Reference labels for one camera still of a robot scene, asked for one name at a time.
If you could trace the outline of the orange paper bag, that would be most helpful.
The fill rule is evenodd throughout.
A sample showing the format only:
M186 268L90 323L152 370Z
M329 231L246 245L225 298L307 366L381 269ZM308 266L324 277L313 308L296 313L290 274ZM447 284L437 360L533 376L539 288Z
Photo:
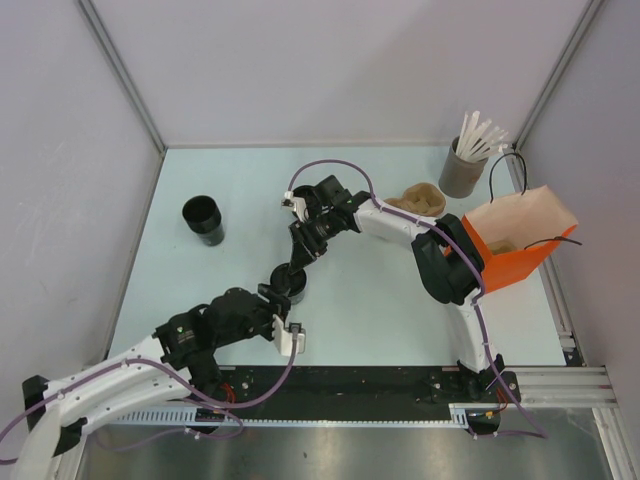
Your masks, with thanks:
M482 279L488 293L530 276L562 243L571 243L578 219L546 185L527 184L511 194L496 196L467 212L462 223L484 262ZM516 249L494 256L488 244L507 240Z

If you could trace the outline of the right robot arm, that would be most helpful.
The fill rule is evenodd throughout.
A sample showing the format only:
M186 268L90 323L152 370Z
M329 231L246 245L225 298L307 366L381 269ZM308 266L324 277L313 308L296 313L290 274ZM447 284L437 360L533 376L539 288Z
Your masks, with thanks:
M297 273L327 252L336 235L353 231L379 237L410 250L420 282L436 301L451 306L462 347L459 363L463 393L484 401L496 389L505 402L517 397L504 378L504 361L494 351L480 300L486 293L484 261L461 220L451 214L424 220L380 201L373 193L352 194L331 175L315 186L289 188L281 206L295 220L289 226L289 272Z

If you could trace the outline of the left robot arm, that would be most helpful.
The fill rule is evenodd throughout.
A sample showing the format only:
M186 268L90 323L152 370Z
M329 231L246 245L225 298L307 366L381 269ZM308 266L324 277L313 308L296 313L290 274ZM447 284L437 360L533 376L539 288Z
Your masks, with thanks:
M22 384L30 430L51 410L59 413L55 454L61 455L104 424L162 402L195 400L216 410L223 382L215 352L254 337L294 361L305 349L305 331L287 317L288 297L261 284L257 292L234 287L208 304L172 316L136 345L59 380L40 375Z

